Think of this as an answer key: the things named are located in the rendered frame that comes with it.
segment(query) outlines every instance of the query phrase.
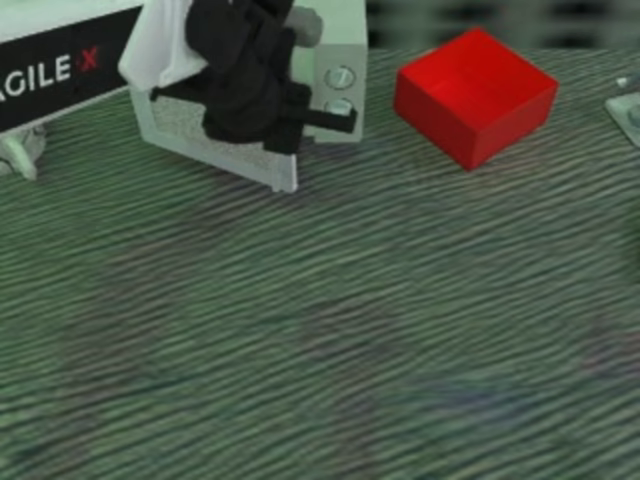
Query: oven knob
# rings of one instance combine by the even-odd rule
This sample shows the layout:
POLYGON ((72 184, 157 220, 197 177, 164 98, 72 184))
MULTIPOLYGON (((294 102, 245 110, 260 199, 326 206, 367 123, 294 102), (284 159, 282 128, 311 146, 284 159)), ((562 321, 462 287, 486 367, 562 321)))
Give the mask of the oven knob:
POLYGON ((335 115, 344 115, 348 117, 353 109, 353 104, 344 98, 339 98, 337 100, 331 100, 327 102, 324 106, 325 111, 329 113, 333 113, 335 115))
POLYGON ((336 67, 327 72, 325 81, 334 90, 346 90, 356 81, 356 74, 349 67, 336 67))

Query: red box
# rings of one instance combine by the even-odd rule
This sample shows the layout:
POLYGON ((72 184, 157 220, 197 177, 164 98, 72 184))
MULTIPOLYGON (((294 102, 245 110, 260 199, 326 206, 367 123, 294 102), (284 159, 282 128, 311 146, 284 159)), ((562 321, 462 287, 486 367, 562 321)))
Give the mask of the red box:
POLYGON ((480 28, 398 71, 394 109, 466 170, 542 125, 558 82, 480 28))

